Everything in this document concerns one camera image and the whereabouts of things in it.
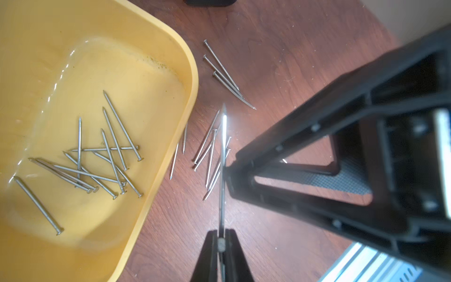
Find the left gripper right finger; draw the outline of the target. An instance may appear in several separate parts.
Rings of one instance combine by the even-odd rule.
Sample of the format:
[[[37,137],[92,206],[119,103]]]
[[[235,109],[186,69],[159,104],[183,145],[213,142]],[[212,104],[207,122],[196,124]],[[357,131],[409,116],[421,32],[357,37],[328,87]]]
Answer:
[[[224,282],[254,282],[243,249],[234,229],[225,230],[225,251],[223,252]]]

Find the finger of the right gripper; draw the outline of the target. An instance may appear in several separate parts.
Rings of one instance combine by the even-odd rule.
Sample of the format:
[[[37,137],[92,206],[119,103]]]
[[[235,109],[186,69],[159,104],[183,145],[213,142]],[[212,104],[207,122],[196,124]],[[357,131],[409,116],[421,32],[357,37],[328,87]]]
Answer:
[[[229,166],[230,196],[369,244],[405,243],[405,219],[384,206],[358,206],[255,183],[244,169]]]

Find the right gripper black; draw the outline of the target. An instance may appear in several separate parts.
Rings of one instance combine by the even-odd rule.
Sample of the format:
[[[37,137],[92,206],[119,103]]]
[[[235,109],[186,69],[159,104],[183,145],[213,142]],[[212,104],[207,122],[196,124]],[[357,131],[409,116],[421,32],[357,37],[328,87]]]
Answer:
[[[283,163],[323,137],[327,165]],[[451,27],[332,81],[237,153],[229,183],[370,183],[370,243],[451,275]]]

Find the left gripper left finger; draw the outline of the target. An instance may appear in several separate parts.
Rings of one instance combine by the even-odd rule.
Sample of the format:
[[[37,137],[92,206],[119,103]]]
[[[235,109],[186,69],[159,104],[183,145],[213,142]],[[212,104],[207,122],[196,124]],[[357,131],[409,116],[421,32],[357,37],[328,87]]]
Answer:
[[[194,268],[191,282],[217,282],[218,268],[217,230],[206,234],[200,255]]]

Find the yellow plastic storage box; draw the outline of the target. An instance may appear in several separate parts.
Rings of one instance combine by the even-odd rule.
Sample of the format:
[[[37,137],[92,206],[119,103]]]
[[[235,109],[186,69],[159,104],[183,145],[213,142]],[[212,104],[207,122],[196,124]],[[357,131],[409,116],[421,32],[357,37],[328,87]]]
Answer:
[[[105,90],[138,152],[130,146]],[[1,280],[114,282],[137,241],[198,92],[182,37],[128,1],[1,2]],[[58,224],[51,226],[13,177]]]

